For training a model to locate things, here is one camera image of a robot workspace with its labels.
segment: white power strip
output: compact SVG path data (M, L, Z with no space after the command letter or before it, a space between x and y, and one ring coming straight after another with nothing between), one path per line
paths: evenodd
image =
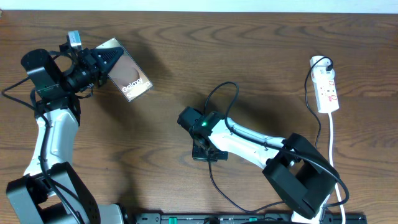
M312 65L323 58L323 56L314 56L310 60ZM326 67L331 64L327 58L318 62L311 71L311 79L315 89L315 98L319 113L331 113L336 111L338 106L337 92L335 86L335 70L326 71Z
M331 117L331 113L338 110L338 99L335 85L335 70L331 69L327 71L326 68L332 62L328 58L324 58L324 56L314 56L310 60L310 65L319 61L311 71L311 79L313 82L313 87L315 89L315 98L317 99L317 106L319 113L327 113L329 115L330 122L330 142L329 142L329 162L332 167L333 165L333 120ZM338 201L341 201L341 195L337 184L335 185L336 196ZM340 205L341 210L341 223L346 223L346 214L344 210L344 206Z

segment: white cable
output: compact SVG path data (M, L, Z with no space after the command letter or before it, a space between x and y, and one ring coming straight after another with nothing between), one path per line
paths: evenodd
M333 119L331 117L331 113L328 113L329 115L329 127L330 127L330 142L329 142L329 162L332 167L333 165ZM338 185L335 185L336 189L336 195L337 195L337 200L340 202L341 201L341 195L340 191L338 189ZM340 210L341 210L341 223L345 224L346 223L346 212L344 211L344 206L340 205Z

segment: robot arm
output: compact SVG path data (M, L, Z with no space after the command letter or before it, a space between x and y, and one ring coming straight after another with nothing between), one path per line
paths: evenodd
M276 147L283 147L282 141L284 138L266 136L236 124L231 118L227 119L228 123L235 131L245 135L247 138L265 142L266 144ZM209 136L209 140L214 147L223 152L236 154L243 159L252 162L261 169L266 167L268 159L273 159L279 152L278 150L247 141L236 134L231 134L231 131L226 127L223 119L220 120L211 131L212 133Z
M233 132L224 119L228 119ZM338 173L304 137L295 133L288 139L266 136L236 124L219 112L203 115L191 107L181 112L177 123L193 138L194 158L216 162L218 159L228 158L225 152L241 156L263 169L262 173L271 186L295 212L295 220L319 223L321 208L332 193L336 180L307 161L293 175L289 169L300 160L292 156L293 153L280 151L309 155L320 161L335 176L338 177Z
M59 193L78 214L80 222L129 223L119 205L97 205L72 168L73 142L80 125L79 99L86 98L76 93L92 88L94 83L98 87L104 85L123 49L82 49L77 31L69 32L67 39L67 43L60 45L60 52L37 49L21 60L41 97L36 102L34 94L31 94L39 135L24 176L8 184L7 197L21 223L76 223L65 203L40 208L48 197ZM71 69L61 72L51 54L70 58Z

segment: white wall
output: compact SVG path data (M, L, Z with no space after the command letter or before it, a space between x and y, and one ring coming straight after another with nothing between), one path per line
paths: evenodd
M398 0L0 0L36 10L398 13Z

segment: power strip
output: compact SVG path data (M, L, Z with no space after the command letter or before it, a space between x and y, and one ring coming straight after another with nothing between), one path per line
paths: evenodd
M321 58L323 56L312 57L310 60L311 67ZM311 79L315 89L315 98L317 99L319 113L331 113L339 108L334 80L335 70L326 71L326 67L330 64L331 61L324 58L311 71Z

